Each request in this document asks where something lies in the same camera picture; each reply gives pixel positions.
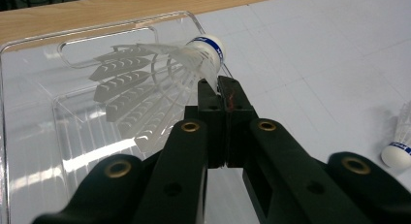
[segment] clear plastic container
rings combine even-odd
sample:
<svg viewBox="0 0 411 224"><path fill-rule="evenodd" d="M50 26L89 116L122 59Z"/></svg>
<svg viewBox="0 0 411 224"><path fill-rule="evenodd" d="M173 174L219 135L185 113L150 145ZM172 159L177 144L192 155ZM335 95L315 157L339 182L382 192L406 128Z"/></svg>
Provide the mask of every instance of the clear plastic container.
<svg viewBox="0 0 411 224"><path fill-rule="evenodd" d="M64 208L99 160L140 153L106 121L89 79L112 46L185 45L204 34L176 12L27 38L1 47L1 223L25 224ZM220 74L229 76L225 66Z"/></svg>

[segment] table surface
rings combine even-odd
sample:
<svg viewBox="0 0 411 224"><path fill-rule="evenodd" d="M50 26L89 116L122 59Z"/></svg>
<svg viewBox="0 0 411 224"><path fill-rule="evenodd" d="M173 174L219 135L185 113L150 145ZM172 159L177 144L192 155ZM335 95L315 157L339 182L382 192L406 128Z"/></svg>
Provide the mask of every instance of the table surface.
<svg viewBox="0 0 411 224"><path fill-rule="evenodd" d="M174 11L195 15L264 0L81 0L0 13L0 45L46 33Z"/></svg>

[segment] shuttlecock cork base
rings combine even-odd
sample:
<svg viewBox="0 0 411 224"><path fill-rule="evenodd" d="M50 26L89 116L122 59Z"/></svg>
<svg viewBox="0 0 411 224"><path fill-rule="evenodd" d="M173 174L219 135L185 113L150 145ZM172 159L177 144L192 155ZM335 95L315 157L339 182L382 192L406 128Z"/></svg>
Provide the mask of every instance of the shuttlecock cork base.
<svg viewBox="0 0 411 224"><path fill-rule="evenodd" d="M95 58L90 76L98 81L94 101L106 104L108 122L122 139L134 138L141 152L160 150L185 106L197 105L197 82L206 79L217 93L225 49L201 35L185 46L135 44Z"/></svg>
<svg viewBox="0 0 411 224"><path fill-rule="evenodd" d="M403 106L396 125L395 140L384 148L381 159L393 169L411 167L411 102Z"/></svg>

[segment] shuttlecock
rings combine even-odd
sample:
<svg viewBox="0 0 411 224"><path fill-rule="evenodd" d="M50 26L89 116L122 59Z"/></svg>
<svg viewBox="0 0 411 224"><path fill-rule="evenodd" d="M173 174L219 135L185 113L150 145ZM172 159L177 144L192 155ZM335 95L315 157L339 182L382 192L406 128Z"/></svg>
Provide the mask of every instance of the shuttlecock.
<svg viewBox="0 0 411 224"><path fill-rule="evenodd" d="M381 158L387 166L394 169L411 167L411 102L402 107L394 141L384 148Z"/></svg>
<svg viewBox="0 0 411 224"><path fill-rule="evenodd" d="M101 65L90 76L99 81L94 100L106 104L107 121L121 138L134 138L141 152L164 146L187 105L197 105L197 82L206 79L217 92L223 64L222 43L202 35L185 46L120 45L95 58Z"/></svg>

